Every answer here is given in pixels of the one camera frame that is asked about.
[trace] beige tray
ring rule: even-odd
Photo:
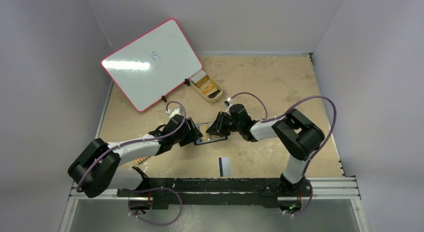
[[[218,99],[222,97],[223,94],[223,87],[219,85],[214,79],[211,78],[211,76],[207,75],[207,79],[216,86],[216,88],[220,91],[214,98],[209,98],[205,96],[194,84],[191,84],[191,88],[194,89],[205,101],[207,102],[216,102]]]

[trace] metal frame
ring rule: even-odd
[[[310,64],[312,66],[312,69],[314,71],[315,75],[315,69],[314,65],[312,64],[312,60],[309,54],[297,54],[297,55],[290,55],[290,56],[304,56],[309,57]],[[106,98],[106,101],[104,103],[103,111],[100,115],[100,120],[97,126],[97,130],[95,133],[95,138],[99,137],[100,131],[102,129],[104,116],[109,104],[110,95],[112,93],[112,88],[114,86],[113,81],[111,81],[109,90],[108,90],[108,96]],[[353,208],[353,213],[358,225],[358,229],[360,232],[369,232],[369,226],[364,214],[364,210],[361,206],[361,195],[359,192],[358,184],[356,181],[356,178],[347,178],[345,177],[345,173],[343,170],[342,162],[340,160],[339,152],[336,147],[336,143],[334,141],[334,137],[331,137],[331,140],[334,144],[335,151],[337,154],[338,161],[340,163],[340,170],[342,173],[341,178],[310,178],[310,182],[313,187],[313,200],[350,200]],[[74,220],[75,211],[78,206],[79,200],[128,200],[128,197],[117,197],[117,190],[107,190],[103,192],[101,195],[89,199],[84,194],[77,193],[75,191],[76,184],[73,184],[72,190],[69,195],[68,203],[66,206],[65,214],[63,216],[62,224],[60,226],[59,232],[69,232],[71,230],[72,222]],[[283,197],[278,198],[278,200],[293,200],[296,198],[290,198],[290,197]],[[131,200],[140,200],[140,201],[146,201],[146,197],[137,197],[137,198],[131,198]]]

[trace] whiteboard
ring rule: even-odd
[[[202,68],[174,19],[109,55],[101,64],[140,112]]]

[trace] white wall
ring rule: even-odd
[[[58,231],[110,52],[87,0],[0,0],[0,231]]]
[[[114,48],[170,17],[199,53],[309,53],[342,0],[89,0]]]
[[[424,231],[423,15],[424,0],[344,0],[314,54],[374,231]]]

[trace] beige tabletop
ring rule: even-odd
[[[223,87],[223,97],[215,103],[208,103],[186,85],[167,96],[168,100],[181,102],[187,117],[192,117],[196,124],[215,120],[219,111],[225,111],[224,101],[242,91],[258,96],[271,117],[282,114],[304,97],[319,94],[307,57],[202,56],[200,60],[204,71]],[[243,104],[253,119],[265,115],[259,102],[248,95],[240,95],[233,102]],[[100,137],[107,142],[140,137],[168,122],[165,105],[160,101],[145,112],[137,112],[114,86]],[[328,133],[328,119],[321,100],[307,101],[297,109]],[[238,133],[232,133],[225,141],[198,146],[174,145],[170,151],[151,157],[138,166],[150,177],[219,177],[218,157],[229,157],[232,177],[279,177],[289,154],[277,138],[252,143],[244,141]],[[332,140],[313,159],[306,176],[342,176]]]

